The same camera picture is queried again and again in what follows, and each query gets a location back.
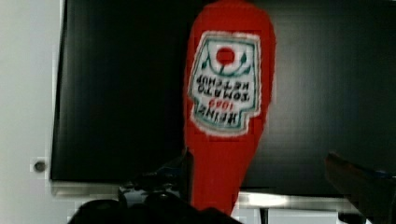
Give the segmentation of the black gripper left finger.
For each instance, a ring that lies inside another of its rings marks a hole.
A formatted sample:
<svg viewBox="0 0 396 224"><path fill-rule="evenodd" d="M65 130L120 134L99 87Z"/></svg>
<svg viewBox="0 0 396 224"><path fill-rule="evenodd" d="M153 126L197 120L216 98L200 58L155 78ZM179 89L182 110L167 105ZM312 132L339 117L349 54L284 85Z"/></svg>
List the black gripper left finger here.
<svg viewBox="0 0 396 224"><path fill-rule="evenodd" d="M186 150L121 185L116 200L84 203L67 224L242 224L214 207L191 205L192 166L193 156Z"/></svg>

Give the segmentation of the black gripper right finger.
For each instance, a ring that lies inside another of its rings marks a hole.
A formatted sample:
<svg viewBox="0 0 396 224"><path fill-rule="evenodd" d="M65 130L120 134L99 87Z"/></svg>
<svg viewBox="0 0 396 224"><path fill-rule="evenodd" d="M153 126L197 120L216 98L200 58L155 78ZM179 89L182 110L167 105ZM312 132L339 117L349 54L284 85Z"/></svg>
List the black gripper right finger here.
<svg viewBox="0 0 396 224"><path fill-rule="evenodd" d="M395 224L395 176L334 153L325 159L327 180L372 224Z"/></svg>

